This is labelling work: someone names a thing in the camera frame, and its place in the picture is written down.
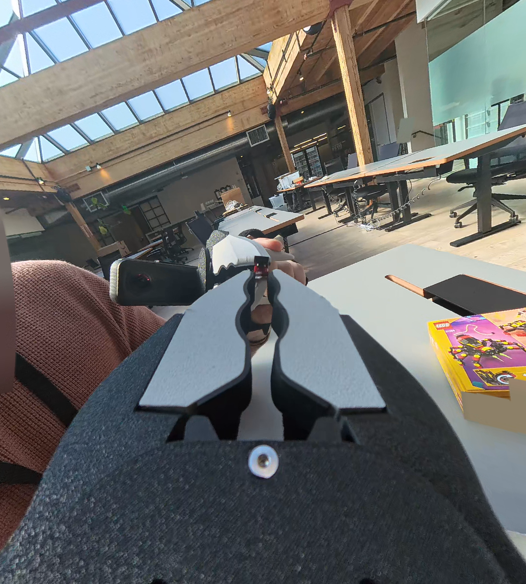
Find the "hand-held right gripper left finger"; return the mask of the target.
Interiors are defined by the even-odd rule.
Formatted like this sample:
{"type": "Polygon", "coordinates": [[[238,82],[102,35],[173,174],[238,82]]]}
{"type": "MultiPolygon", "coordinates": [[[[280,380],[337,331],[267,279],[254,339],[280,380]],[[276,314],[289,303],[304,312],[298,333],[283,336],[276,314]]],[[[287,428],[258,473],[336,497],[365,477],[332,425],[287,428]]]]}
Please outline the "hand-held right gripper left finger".
{"type": "Polygon", "coordinates": [[[240,418],[252,397],[252,273],[239,272],[184,313],[138,402],[144,410],[240,418]]]}

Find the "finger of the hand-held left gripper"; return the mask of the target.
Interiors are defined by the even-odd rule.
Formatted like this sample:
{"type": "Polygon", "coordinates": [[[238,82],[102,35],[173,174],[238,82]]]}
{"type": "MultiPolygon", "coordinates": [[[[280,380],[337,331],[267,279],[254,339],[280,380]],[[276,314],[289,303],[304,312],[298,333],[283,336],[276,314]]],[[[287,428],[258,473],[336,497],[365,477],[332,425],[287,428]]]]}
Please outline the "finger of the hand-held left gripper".
{"type": "Polygon", "coordinates": [[[212,263],[255,263],[255,258],[271,260],[269,252],[254,239],[228,235],[217,242],[210,254],[212,263]]]}
{"type": "Polygon", "coordinates": [[[221,267],[218,272],[215,273],[214,265],[212,265],[210,267],[210,288],[223,284],[244,270],[245,266],[230,266],[228,268],[221,267]]]}

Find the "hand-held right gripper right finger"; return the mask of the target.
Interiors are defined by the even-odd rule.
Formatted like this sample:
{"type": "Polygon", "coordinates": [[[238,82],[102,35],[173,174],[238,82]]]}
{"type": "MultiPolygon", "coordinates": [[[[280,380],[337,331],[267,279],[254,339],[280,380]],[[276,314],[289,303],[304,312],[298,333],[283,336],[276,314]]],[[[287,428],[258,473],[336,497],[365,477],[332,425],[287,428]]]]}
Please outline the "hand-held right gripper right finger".
{"type": "Polygon", "coordinates": [[[280,270],[270,274],[275,407],[294,419],[382,413],[386,404],[328,300],[280,270]]]}

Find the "small red black lego assembly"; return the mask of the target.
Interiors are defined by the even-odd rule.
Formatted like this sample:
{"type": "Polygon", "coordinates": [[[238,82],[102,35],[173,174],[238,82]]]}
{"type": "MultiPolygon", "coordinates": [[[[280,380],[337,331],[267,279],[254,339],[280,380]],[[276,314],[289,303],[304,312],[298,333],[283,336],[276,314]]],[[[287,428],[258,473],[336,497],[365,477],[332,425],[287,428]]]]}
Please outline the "small red black lego assembly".
{"type": "Polygon", "coordinates": [[[251,323],[246,334],[253,352],[265,344],[271,329],[273,308],[267,297],[270,263],[268,256],[256,255],[254,257],[254,298],[251,307],[251,323]]]}

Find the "colourful cardboard lego box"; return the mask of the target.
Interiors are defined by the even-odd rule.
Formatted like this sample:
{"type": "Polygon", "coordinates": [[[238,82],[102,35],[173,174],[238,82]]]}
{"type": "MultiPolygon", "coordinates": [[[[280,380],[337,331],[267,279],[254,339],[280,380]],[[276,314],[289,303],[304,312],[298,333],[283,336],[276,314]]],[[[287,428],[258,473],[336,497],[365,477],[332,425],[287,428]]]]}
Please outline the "colourful cardboard lego box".
{"type": "Polygon", "coordinates": [[[526,434],[526,307],[427,328],[464,418],[526,434]]]}

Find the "person's left hand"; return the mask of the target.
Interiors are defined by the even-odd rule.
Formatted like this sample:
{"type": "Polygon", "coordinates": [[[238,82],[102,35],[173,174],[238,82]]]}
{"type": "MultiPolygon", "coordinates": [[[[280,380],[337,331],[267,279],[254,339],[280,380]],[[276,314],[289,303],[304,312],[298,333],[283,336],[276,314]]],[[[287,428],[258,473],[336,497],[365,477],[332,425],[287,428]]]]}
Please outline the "person's left hand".
{"type": "Polygon", "coordinates": [[[269,272],[274,270],[280,270],[290,277],[296,279],[303,285],[307,285],[308,279],[305,274],[303,266],[297,263],[292,257],[287,257],[286,252],[284,252],[282,242],[274,238],[255,238],[255,242],[264,247],[267,252],[281,254],[281,258],[272,260],[269,265],[269,272]]]}

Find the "grey top office desk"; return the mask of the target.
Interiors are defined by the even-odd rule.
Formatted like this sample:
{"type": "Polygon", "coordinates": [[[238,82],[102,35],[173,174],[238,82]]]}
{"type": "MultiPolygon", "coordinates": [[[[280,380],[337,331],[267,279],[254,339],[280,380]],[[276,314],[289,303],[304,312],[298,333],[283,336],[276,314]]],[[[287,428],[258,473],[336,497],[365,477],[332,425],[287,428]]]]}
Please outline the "grey top office desk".
{"type": "Polygon", "coordinates": [[[281,209],[252,206],[229,215],[218,226],[218,230],[238,236],[246,230],[259,230],[265,237],[288,237],[298,232],[297,223],[304,215],[281,209]]]}

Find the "black office chair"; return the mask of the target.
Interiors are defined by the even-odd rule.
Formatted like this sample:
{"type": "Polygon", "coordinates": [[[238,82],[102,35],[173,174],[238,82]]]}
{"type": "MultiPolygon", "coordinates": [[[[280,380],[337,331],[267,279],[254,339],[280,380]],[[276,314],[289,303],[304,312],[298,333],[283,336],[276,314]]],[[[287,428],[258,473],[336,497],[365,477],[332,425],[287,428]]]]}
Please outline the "black office chair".
{"type": "Polygon", "coordinates": [[[204,247],[206,247],[208,239],[216,230],[211,221],[200,212],[195,212],[194,217],[188,220],[186,225],[189,231],[204,247]]]}
{"type": "MultiPolygon", "coordinates": [[[[515,126],[526,124],[526,101],[514,103],[508,106],[507,111],[500,122],[498,130],[506,130],[515,126]]],[[[501,145],[490,153],[489,159],[490,183],[489,186],[501,186],[514,180],[526,179],[526,135],[516,137],[508,144],[501,145]]],[[[473,188],[473,203],[464,213],[457,214],[457,210],[465,207],[465,203],[450,210],[450,218],[455,218],[455,228],[462,228],[462,219],[478,210],[478,186],[480,177],[478,168],[465,169],[449,174],[446,178],[448,183],[454,185],[464,185],[459,191],[466,188],[473,188]]],[[[526,200],[526,195],[491,193],[492,207],[499,208],[509,213],[512,220],[518,220],[518,215],[513,209],[508,207],[504,201],[526,200]]]]}

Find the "wooden roof beam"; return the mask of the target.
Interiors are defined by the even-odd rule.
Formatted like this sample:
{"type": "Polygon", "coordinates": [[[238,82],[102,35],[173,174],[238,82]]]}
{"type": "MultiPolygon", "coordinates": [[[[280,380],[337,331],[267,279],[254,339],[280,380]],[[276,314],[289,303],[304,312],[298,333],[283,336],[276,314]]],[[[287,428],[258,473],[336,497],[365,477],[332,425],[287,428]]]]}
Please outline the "wooden roof beam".
{"type": "Polygon", "coordinates": [[[129,128],[46,164],[61,186],[82,197],[263,124],[263,76],[129,128]]]}

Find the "glass skylight roof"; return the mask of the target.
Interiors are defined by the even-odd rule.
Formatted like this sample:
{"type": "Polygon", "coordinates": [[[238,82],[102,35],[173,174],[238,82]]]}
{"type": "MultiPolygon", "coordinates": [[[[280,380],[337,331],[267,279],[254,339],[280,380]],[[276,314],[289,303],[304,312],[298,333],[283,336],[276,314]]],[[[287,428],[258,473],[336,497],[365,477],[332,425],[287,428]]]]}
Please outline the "glass skylight roof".
{"type": "MultiPolygon", "coordinates": [[[[113,41],[190,13],[208,1],[0,1],[0,89],[113,41]]],[[[45,163],[235,88],[263,74],[272,43],[120,102],[57,121],[0,145],[0,156],[45,163]]]]}

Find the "light wooden beam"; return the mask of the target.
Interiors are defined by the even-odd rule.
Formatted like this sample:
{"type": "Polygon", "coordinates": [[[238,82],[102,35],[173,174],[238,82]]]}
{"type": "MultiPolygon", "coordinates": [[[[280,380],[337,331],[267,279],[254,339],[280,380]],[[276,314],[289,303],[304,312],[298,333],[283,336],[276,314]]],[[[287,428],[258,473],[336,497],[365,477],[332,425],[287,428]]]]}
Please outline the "light wooden beam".
{"type": "Polygon", "coordinates": [[[324,20],[329,1],[209,1],[0,88],[0,151],[324,20]]]}

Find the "long wood edged desk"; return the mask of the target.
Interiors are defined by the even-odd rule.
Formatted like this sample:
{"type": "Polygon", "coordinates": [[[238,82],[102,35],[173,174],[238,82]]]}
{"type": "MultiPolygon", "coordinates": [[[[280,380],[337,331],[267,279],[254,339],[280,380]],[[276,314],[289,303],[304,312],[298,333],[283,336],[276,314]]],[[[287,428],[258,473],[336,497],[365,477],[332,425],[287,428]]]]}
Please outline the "long wood edged desk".
{"type": "Polygon", "coordinates": [[[324,189],[329,192],[334,187],[343,187],[350,213],[350,218],[345,220],[345,223],[354,221],[364,230],[373,230],[370,225],[375,224],[376,230],[391,232],[431,216],[431,214],[411,212],[411,203],[423,196],[424,190],[410,198],[407,181],[441,178],[442,166],[446,166],[457,159],[477,158],[477,179],[480,181],[476,187],[478,193],[475,209],[477,212],[477,231],[450,243],[452,247],[457,248],[520,224],[521,220],[518,215],[511,213],[507,221],[493,225],[491,211],[493,203],[496,206],[500,204],[500,201],[493,197],[492,194],[492,153],[519,137],[525,137],[526,139],[526,124],[390,158],[385,161],[373,162],[351,170],[336,172],[324,179],[312,181],[305,188],[324,189]],[[388,192],[394,201],[391,203],[391,212],[388,215],[373,220],[359,219],[358,212],[354,208],[354,185],[363,179],[368,179],[369,182],[375,180],[376,182],[387,183],[388,192]]]}

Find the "long ceiling duct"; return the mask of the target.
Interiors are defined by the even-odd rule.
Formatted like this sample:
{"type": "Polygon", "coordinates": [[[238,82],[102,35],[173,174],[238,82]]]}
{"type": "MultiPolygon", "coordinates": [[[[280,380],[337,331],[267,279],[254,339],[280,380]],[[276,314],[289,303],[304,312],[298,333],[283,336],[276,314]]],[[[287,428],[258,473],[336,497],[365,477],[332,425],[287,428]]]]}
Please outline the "long ceiling duct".
{"type": "MultiPolygon", "coordinates": [[[[287,137],[290,137],[306,128],[328,120],[334,114],[344,112],[346,107],[344,92],[313,103],[304,107],[303,110],[297,110],[287,116],[283,116],[282,127],[284,133],[287,137]]],[[[103,196],[110,207],[134,204],[135,197],[151,193],[159,186],[182,179],[189,173],[216,162],[245,153],[249,154],[251,150],[259,151],[264,145],[279,140],[273,122],[267,122],[264,128],[269,137],[266,142],[261,142],[252,147],[247,132],[239,133],[172,162],[159,165],[155,169],[144,171],[135,177],[118,183],[116,186],[108,187],[103,190],[103,196]]]]}

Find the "wooden support post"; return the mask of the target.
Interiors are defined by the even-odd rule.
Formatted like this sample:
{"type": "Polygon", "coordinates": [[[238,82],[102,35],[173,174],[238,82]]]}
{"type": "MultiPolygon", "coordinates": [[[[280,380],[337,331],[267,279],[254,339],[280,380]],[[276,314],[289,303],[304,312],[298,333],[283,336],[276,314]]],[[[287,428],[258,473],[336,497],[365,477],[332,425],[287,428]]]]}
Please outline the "wooden support post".
{"type": "Polygon", "coordinates": [[[357,161],[360,166],[363,166],[373,162],[373,151],[354,49],[352,25],[349,15],[350,4],[350,1],[330,1],[329,18],[338,62],[340,64],[340,73],[347,101],[349,123],[354,139],[357,161]]]}

